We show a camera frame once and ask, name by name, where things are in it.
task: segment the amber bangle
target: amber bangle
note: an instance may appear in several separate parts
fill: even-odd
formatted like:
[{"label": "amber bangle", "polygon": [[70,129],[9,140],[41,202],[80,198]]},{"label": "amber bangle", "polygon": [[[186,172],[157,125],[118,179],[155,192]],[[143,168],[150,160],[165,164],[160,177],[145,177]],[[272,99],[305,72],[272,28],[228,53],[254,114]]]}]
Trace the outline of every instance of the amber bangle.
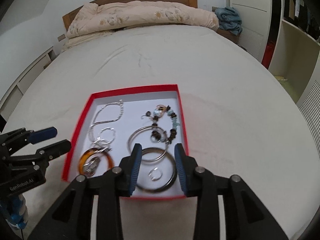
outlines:
[{"label": "amber bangle", "polygon": [[[86,161],[94,154],[97,153],[99,149],[98,148],[91,148],[89,150],[87,150],[80,158],[79,160],[79,164],[78,164],[78,171],[79,174],[84,175],[84,171],[83,171],[83,166],[86,163]],[[108,161],[108,170],[112,169],[114,167],[114,163],[113,160],[111,158],[111,156],[109,155],[109,153],[107,153],[106,151],[102,152],[103,155],[105,155],[105,157],[107,157],[107,161]]]}]

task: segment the blue towel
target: blue towel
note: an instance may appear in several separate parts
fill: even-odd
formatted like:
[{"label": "blue towel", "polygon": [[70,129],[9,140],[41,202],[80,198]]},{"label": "blue towel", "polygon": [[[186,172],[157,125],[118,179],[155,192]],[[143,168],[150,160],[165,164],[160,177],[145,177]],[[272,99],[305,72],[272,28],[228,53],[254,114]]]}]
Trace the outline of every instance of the blue towel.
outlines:
[{"label": "blue towel", "polygon": [[242,31],[242,20],[238,11],[233,7],[217,8],[215,14],[219,19],[219,28],[238,35]]}]

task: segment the white wardrobe door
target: white wardrobe door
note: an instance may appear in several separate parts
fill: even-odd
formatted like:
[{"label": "white wardrobe door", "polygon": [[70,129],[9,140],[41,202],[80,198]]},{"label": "white wardrobe door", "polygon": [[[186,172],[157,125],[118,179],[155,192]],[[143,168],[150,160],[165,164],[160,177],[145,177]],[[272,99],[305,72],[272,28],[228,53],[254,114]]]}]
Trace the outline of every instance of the white wardrobe door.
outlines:
[{"label": "white wardrobe door", "polygon": [[239,45],[261,62],[268,41],[272,0],[230,0],[230,6],[239,11],[242,19]]}]

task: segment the white bed sheet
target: white bed sheet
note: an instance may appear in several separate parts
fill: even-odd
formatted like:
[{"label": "white bed sheet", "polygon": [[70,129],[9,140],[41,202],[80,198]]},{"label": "white bed sheet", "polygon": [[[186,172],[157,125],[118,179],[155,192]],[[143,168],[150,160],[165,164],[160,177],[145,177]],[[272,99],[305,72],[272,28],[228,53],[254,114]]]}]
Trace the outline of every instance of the white bed sheet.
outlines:
[{"label": "white bed sheet", "polygon": [[[164,83],[179,86],[198,164],[220,176],[239,174],[296,239],[319,206],[320,160],[307,123],[255,58],[210,29],[135,28],[65,51],[32,83],[4,132],[55,126],[55,139],[18,152],[31,154],[71,138],[91,93]],[[64,158],[50,163],[44,185],[25,193],[26,234],[67,186]],[[121,200],[124,239],[192,239],[195,208],[195,199]]]}]

